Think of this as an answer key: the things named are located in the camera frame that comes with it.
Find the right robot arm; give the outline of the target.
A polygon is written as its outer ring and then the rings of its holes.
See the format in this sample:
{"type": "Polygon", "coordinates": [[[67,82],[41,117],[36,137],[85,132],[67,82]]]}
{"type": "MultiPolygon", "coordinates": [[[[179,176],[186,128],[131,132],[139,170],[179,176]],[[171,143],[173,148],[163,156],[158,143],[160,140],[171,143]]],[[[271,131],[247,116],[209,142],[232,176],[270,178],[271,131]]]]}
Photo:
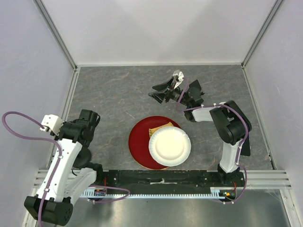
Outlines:
{"type": "Polygon", "coordinates": [[[213,122],[219,137],[223,141],[223,153],[218,164],[217,181],[228,186],[240,171],[241,155],[250,156],[249,132],[251,123],[234,101],[203,105],[202,87],[198,80],[188,85],[187,90],[174,87],[174,78],[152,87],[154,92],[148,96],[158,103],[174,100],[186,107],[182,112],[190,122],[213,122]]]}

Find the black clamp phone stand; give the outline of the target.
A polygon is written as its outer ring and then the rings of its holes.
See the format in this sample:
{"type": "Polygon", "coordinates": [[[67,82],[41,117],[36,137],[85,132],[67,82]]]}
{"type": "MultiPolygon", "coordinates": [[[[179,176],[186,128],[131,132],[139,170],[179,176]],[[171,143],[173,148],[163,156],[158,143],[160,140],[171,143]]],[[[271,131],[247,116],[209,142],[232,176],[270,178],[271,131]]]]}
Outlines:
{"type": "Polygon", "coordinates": [[[91,151],[88,148],[82,147],[73,163],[74,168],[85,168],[91,161],[91,151]]]}

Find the black folding phone stand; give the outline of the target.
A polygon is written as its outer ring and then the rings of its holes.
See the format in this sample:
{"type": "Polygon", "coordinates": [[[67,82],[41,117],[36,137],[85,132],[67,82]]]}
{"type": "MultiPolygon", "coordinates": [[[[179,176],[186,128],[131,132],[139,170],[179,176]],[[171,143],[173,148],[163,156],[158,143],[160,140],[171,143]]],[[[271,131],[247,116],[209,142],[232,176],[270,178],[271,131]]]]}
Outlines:
{"type": "Polygon", "coordinates": [[[202,90],[202,86],[200,85],[198,79],[194,80],[189,84],[188,91],[194,91],[194,90],[198,91],[201,96],[205,94],[205,92],[202,90]]]}

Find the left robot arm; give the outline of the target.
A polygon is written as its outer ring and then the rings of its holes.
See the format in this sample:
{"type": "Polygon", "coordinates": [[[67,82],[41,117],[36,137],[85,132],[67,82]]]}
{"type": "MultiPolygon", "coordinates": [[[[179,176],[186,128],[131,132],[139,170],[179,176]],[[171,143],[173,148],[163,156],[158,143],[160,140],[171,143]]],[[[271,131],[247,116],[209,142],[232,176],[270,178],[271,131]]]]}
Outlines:
{"type": "Polygon", "coordinates": [[[44,116],[41,130],[54,136],[57,151],[40,188],[24,202],[39,226],[44,222],[65,226],[82,193],[91,184],[103,183],[102,165],[91,162],[88,149],[99,122],[100,115],[86,109],[69,122],[53,114],[44,116]]]}

